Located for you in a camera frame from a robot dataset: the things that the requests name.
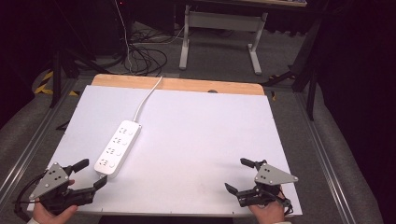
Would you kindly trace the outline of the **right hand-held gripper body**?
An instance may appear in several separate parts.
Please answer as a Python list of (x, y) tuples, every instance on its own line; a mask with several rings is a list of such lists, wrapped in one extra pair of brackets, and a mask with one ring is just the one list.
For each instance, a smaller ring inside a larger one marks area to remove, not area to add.
[(241, 207), (250, 205), (267, 205), (271, 202), (279, 202), (286, 209), (284, 215), (293, 212), (293, 206), (281, 189), (282, 184), (295, 183), (299, 178), (288, 174), (263, 160), (263, 165), (254, 177), (253, 189), (239, 191), (235, 196)]

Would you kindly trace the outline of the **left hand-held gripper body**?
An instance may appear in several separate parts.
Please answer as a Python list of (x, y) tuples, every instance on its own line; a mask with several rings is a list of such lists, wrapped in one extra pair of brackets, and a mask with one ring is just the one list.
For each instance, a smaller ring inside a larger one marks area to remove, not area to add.
[(58, 162), (53, 163), (44, 175), (38, 178), (38, 185), (29, 196), (29, 200), (39, 199), (53, 215), (60, 215), (71, 205), (92, 203), (94, 195), (77, 194), (77, 190), (69, 188), (70, 175)]

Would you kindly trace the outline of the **person's right hand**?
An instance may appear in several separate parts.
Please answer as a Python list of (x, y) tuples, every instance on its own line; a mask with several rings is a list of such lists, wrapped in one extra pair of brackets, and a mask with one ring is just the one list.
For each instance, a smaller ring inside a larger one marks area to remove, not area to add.
[(259, 224), (276, 224), (285, 220), (284, 207), (279, 202), (271, 202), (264, 207), (250, 205), (248, 209), (255, 216)]

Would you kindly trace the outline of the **person's left hand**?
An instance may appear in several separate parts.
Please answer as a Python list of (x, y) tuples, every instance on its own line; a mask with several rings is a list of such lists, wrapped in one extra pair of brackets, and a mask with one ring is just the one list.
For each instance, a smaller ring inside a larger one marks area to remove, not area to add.
[(66, 222), (77, 212), (78, 207), (71, 205), (60, 215), (53, 215), (40, 202), (35, 200), (33, 216), (26, 224), (66, 224)]

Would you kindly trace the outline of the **white power strip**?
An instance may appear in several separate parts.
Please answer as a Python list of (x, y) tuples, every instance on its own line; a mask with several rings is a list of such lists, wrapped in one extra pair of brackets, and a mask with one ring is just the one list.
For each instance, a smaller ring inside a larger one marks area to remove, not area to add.
[(124, 120), (107, 143), (104, 151), (94, 164), (99, 176), (114, 178), (120, 171), (142, 126), (131, 120)]

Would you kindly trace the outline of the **white table cover board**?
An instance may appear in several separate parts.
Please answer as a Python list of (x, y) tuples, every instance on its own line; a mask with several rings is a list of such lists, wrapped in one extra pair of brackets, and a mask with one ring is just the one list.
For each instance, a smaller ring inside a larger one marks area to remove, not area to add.
[(88, 86), (52, 161), (96, 162), (119, 125), (142, 130), (118, 175), (81, 213), (246, 217), (225, 183), (252, 189), (256, 170), (241, 158), (287, 171), (269, 101), (264, 95), (155, 91)]

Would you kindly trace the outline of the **yellow black hazard tape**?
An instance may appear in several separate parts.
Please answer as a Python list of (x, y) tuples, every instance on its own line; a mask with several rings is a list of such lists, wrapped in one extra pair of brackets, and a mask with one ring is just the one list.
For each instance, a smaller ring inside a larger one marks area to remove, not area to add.
[(52, 95), (53, 94), (53, 89), (48, 89), (47, 86), (51, 80), (51, 78), (53, 77), (53, 72), (49, 71), (46, 75), (44, 75), (44, 77), (42, 78), (42, 80), (40, 81), (38, 87), (35, 89), (35, 94), (48, 94), (48, 95)]

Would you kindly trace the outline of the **black stand with legs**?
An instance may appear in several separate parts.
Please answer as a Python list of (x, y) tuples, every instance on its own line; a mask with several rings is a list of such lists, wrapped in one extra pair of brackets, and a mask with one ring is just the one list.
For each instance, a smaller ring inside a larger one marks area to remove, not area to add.
[(295, 92), (302, 92), (305, 86), (309, 85), (305, 111), (311, 120), (314, 119), (313, 109), (318, 82), (318, 75), (316, 72), (318, 58), (314, 52), (314, 47), (317, 44), (317, 36), (321, 23), (322, 18), (315, 19), (294, 60), (294, 63), (290, 66), (290, 70), (279, 77), (273, 77), (262, 83), (264, 87), (270, 87), (286, 80), (287, 78), (295, 77), (294, 82), (291, 85), (292, 90)]
[(77, 78), (79, 76), (77, 61), (82, 62), (99, 74), (108, 74), (108, 71), (105, 68), (94, 63), (92, 60), (89, 60), (86, 56), (83, 56), (77, 51), (67, 48), (57, 48), (52, 54), (53, 94), (51, 104), (49, 106), (50, 108), (55, 107), (61, 100), (62, 72), (66, 74), (67, 78)]

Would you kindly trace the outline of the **aluminium floor rail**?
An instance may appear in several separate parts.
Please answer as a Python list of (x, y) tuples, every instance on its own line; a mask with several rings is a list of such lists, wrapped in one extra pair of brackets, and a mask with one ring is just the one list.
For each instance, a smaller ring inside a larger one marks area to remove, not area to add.
[(0, 130), (0, 210), (20, 182), (50, 123), (76, 82), (75, 79), (64, 82), (61, 98), (54, 107), (50, 107), (49, 95), (37, 97)]
[(328, 157), (326, 148), (324, 147), (319, 136), (316, 124), (309, 118), (305, 110), (306, 104), (304, 101), (304, 96), (301, 93), (295, 93), (294, 96), (298, 106), (302, 111), (304, 121), (308, 126), (308, 132), (313, 139), (314, 149), (316, 151), (322, 173), (326, 178), (333, 200), (340, 214), (340, 218), (342, 219), (343, 224), (357, 224), (348, 204), (346, 195), (343, 192), (340, 181), (332, 167), (332, 163)]

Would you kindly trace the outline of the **white metal desk frame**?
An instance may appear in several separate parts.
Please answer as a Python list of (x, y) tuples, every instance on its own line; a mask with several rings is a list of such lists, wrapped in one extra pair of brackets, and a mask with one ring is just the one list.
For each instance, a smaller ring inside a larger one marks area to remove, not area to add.
[(242, 15), (219, 14), (210, 12), (192, 11), (190, 5), (184, 10), (184, 32), (181, 47), (179, 68), (187, 68), (189, 55), (189, 31), (190, 28), (223, 29), (231, 31), (254, 32), (255, 39), (247, 45), (247, 51), (251, 60), (254, 74), (259, 76), (262, 73), (261, 65), (257, 55), (257, 47), (260, 43), (264, 25), (267, 21), (267, 13), (262, 13), (260, 17), (250, 17)]

